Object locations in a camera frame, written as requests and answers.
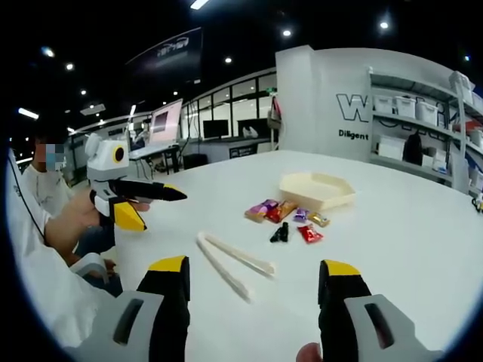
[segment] white tongs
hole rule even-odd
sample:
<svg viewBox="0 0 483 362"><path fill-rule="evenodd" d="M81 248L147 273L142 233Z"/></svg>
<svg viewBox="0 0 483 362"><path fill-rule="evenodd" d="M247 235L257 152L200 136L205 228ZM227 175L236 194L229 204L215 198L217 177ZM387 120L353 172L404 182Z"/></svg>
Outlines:
<svg viewBox="0 0 483 362"><path fill-rule="evenodd" d="M257 258L245 253L244 251L230 247L228 244L223 243L220 239L206 232L198 233L198 240L196 243L202 250L203 254L206 256L208 261L217 270L221 277L230 285L241 298L250 302L251 291L238 279L233 277L228 271L220 264L220 262L210 253L210 251L205 246L205 243L210 243L222 250L224 253L230 255L231 257L242 262L249 268L254 269L262 275L267 277L273 277L275 275L275 266L271 262L264 262L263 260L258 260Z"/></svg>

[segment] jeans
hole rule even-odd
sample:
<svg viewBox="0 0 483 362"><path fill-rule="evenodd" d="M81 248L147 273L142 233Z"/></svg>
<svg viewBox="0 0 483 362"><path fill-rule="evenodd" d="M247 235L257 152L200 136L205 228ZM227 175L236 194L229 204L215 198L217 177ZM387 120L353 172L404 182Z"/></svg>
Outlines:
<svg viewBox="0 0 483 362"><path fill-rule="evenodd" d="M113 246L114 226L93 226L81 235L74 254L82 258L89 253L101 254ZM109 277L107 284L104 284L102 278L96 278L92 275L85 275L83 278L93 287L103 289L113 296L118 296L122 293L121 280L117 274Z"/></svg>

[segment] computer monitor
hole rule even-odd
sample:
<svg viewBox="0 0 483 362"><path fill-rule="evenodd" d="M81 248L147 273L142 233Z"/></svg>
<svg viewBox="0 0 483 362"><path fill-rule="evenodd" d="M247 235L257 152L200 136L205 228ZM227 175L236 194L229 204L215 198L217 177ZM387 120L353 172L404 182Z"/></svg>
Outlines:
<svg viewBox="0 0 483 362"><path fill-rule="evenodd" d="M213 121L203 121L203 136L205 138L221 138L228 136L228 120L216 119Z"/></svg>
<svg viewBox="0 0 483 362"><path fill-rule="evenodd" d="M152 113L149 128L149 143L175 141L180 124L181 105L183 100L176 100Z"/></svg>

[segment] white table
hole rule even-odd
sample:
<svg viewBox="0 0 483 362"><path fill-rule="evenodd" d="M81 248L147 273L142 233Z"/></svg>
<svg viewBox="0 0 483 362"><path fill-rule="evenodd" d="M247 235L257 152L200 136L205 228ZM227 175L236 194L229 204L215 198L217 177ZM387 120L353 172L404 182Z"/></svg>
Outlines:
<svg viewBox="0 0 483 362"><path fill-rule="evenodd" d="M271 244L276 226L257 224L243 213L278 198L281 176L300 171L345 178L357 192L355 204L326 213L332 222L321 243L306 245L292 230L288 244ZM413 320L417 338L429 349L447 350L473 317L483 281L483 216L469 196L397 170L288 151L209 164L167 179L188 199L153 203L143 214L148 230L142 234L116 229L118 266L124 288L133 290L152 262L189 257L189 362L294 361L302 345L319 342L322 259L358 268L373 294L384 294ZM211 248L255 292L247 304L196 246L200 230L275 262L277 278L268 280Z"/></svg>

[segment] red candy wrapper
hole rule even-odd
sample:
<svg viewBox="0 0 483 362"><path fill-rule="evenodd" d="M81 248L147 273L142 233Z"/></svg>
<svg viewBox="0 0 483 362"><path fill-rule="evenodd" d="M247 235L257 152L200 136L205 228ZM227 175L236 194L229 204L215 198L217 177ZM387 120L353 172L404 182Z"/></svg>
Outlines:
<svg viewBox="0 0 483 362"><path fill-rule="evenodd" d="M307 244L316 243L324 237L324 235L319 234L316 230L314 230L313 224L299 226L297 229L299 229L300 234L302 234Z"/></svg>
<svg viewBox="0 0 483 362"><path fill-rule="evenodd" d="M284 201L279 204L277 207L269 210L265 217L275 224L281 222L289 213L294 211L297 208L297 204L292 201Z"/></svg>

